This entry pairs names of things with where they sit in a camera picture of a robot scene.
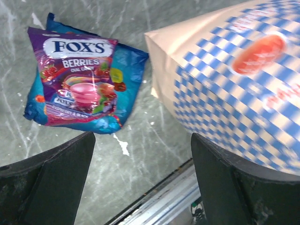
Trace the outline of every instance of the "gray marble floor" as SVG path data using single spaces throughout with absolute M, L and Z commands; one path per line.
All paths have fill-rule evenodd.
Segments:
M 144 32 L 243 0 L 0 0 L 0 166 L 36 155 L 77 136 L 23 117 L 36 60 L 28 26 L 44 28 L 48 12 L 61 22 L 146 49 Z M 135 109 L 115 135 L 97 142 L 76 225 L 102 225 L 191 158 L 190 135 L 150 95 L 151 66 Z M 127 143 L 130 156 L 122 154 Z

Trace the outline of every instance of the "metal track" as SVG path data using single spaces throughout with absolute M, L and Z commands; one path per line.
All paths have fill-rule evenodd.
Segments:
M 200 191 L 192 164 L 118 224 L 167 225 L 199 197 Z

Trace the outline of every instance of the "paper bag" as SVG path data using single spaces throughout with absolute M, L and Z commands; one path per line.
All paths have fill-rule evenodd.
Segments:
M 145 37 L 152 93 L 189 132 L 300 174 L 298 2 L 246 2 Z

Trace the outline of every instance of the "plastic packaging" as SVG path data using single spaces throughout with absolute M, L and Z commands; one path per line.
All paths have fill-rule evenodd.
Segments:
M 57 33 L 98 36 L 96 34 L 56 22 L 54 21 L 54 14 L 52 13 L 48 15 L 46 29 Z M 132 111 L 136 95 L 143 80 L 144 67 L 148 57 L 149 56 L 146 52 L 120 43 L 117 44 L 110 70 L 114 93 L 117 95 L 116 109 L 114 113 L 85 123 L 71 123 L 60 126 L 82 131 L 92 131 L 98 134 L 111 134 L 121 129 Z M 36 95 L 40 95 L 41 97 L 44 96 L 43 85 L 38 71 L 34 84 L 28 95 L 28 102 L 24 116 L 27 119 L 33 119 L 42 125 L 48 125 L 48 117 L 43 112 L 43 104 L 45 103 L 37 102 L 35 99 Z
M 44 107 L 45 125 L 86 123 L 115 111 L 109 70 L 117 40 L 31 27 L 28 35 L 43 89 L 35 101 Z

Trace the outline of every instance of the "blue candy bag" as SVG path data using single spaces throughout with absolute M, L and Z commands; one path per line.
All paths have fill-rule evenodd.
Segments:
M 56 22 L 54 21 L 54 14 L 52 13 L 49 13 L 48 15 L 46 30 L 57 33 L 93 35 L 100 37 L 97 34 Z M 122 128 L 131 114 L 139 87 L 143 80 L 145 63 L 148 57 L 149 55 L 146 52 L 132 48 L 128 45 L 117 44 L 110 69 L 110 79 L 114 85 L 114 93 L 117 95 L 114 112 L 102 118 L 95 117 L 96 119 L 92 121 L 62 124 L 58 126 L 49 123 L 49 120 L 52 119 L 47 116 L 45 102 L 40 101 L 44 96 L 45 90 L 44 84 L 42 83 L 41 72 L 37 70 L 36 79 L 28 94 L 24 116 L 29 120 L 34 120 L 35 122 L 46 126 L 67 127 L 82 131 L 92 131 L 98 134 L 114 133 Z M 97 72 L 103 73 L 103 71 L 99 70 L 95 71 L 95 75 L 97 75 Z

